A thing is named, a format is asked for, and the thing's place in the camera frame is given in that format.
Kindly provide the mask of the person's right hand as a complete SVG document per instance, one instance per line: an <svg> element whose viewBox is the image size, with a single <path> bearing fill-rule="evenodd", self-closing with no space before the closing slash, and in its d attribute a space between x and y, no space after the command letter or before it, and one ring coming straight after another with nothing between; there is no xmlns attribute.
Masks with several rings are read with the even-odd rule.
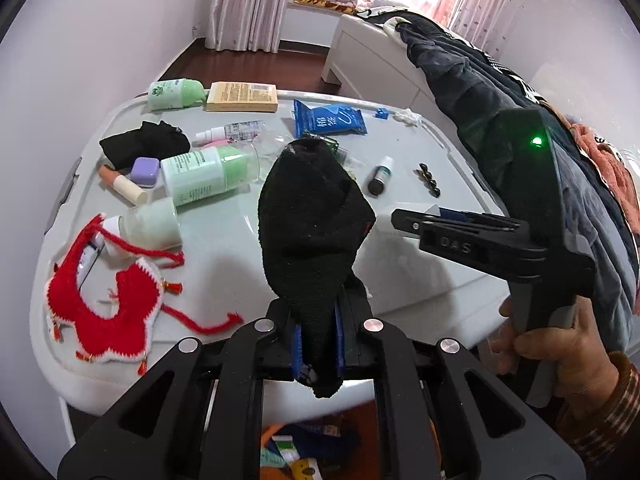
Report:
<svg viewBox="0 0 640 480"><path fill-rule="evenodd" d="M589 299L576 299L570 328L540 328L519 335L512 322L510 299L503 301L499 313L506 320L489 344L498 374L512 372L523 358L553 362L555 394L566 401L576 419L585 419L605 406L620 372L603 347Z"/></svg>

